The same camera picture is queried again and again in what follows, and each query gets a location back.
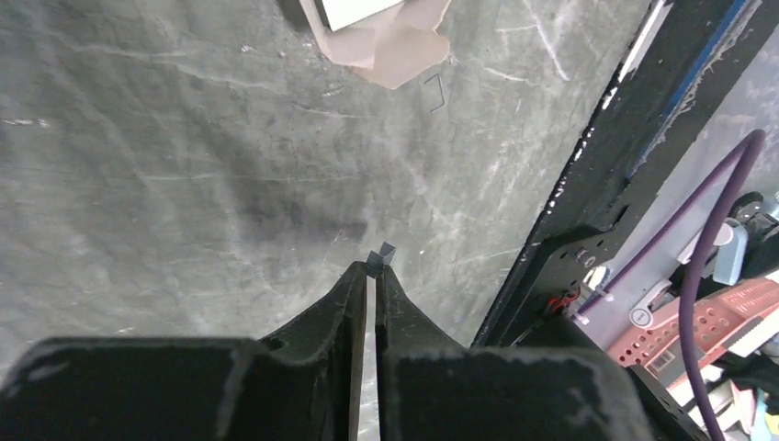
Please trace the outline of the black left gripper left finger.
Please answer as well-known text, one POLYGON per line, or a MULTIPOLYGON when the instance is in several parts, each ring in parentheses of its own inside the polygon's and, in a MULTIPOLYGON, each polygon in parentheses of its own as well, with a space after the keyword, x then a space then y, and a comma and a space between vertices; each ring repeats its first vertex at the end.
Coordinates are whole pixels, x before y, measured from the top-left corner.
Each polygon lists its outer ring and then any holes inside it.
POLYGON ((1 387, 4 440, 353 440, 367 267, 271 334, 52 337, 1 387))

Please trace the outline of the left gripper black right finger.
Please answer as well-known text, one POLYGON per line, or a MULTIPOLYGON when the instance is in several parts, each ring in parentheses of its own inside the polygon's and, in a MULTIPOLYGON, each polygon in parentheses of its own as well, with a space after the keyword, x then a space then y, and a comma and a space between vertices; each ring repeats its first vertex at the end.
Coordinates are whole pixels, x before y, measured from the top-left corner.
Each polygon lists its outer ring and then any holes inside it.
POLYGON ((590 346, 467 348, 376 279, 384 440, 650 440, 628 374, 590 346))

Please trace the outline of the small metal staple strip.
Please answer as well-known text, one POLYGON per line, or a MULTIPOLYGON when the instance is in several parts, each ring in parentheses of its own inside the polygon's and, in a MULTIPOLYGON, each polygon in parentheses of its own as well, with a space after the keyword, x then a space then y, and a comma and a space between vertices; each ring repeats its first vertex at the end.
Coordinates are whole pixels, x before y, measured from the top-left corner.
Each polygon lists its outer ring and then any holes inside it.
POLYGON ((383 273, 384 267, 389 266, 395 255, 396 247, 384 242, 378 251, 371 251, 366 259, 367 275, 377 278, 383 273))

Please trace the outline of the white staple box tray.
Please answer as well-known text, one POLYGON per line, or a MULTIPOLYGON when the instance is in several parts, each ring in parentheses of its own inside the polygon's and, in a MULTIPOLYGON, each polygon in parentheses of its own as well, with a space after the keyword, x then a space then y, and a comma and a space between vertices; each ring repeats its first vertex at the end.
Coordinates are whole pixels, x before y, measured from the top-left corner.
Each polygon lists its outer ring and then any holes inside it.
POLYGON ((324 1, 299 5, 325 58, 390 90, 441 63, 450 50, 437 32, 448 1, 343 1, 335 15, 324 1))

